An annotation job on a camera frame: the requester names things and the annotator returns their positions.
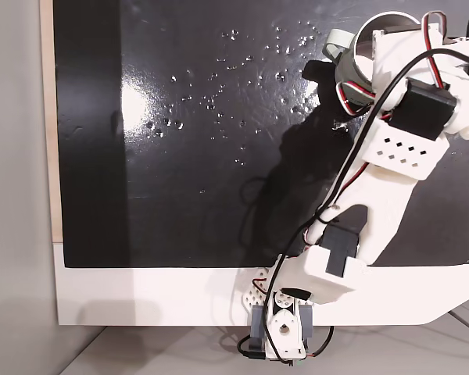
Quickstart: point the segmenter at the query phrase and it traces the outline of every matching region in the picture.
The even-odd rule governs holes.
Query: white table surface
[[[469,302],[457,312],[469,321]],[[315,329],[311,348],[327,330]],[[236,342],[247,332],[246,327],[108,327],[62,375],[469,375],[469,330],[448,314],[426,326],[338,328],[320,357],[293,369],[239,355]]]

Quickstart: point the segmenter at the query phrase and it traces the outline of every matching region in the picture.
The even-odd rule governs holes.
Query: wooden edge
[[[41,64],[44,86],[45,140],[47,142],[48,189],[52,241],[63,242],[59,149],[57,139],[57,96],[55,92],[53,0],[40,0]]]

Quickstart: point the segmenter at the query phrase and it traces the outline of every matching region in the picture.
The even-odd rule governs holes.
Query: glossy black surface
[[[66,266],[271,265],[358,126],[334,67],[308,66],[316,84],[304,66],[333,27],[432,8],[465,34],[469,1],[55,0]],[[468,260],[469,142],[453,139],[376,265]]]

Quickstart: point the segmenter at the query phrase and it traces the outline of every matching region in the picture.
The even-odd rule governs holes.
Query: gray wall
[[[58,327],[38,0],[0,0],[0,375],[57,374],[100,331]]]

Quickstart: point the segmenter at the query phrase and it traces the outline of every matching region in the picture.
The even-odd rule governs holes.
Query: perforated plate
[[[436,141],[375,120],[365,142],[363,160],[417,180],[425,180],[449,147],[444,134]]]

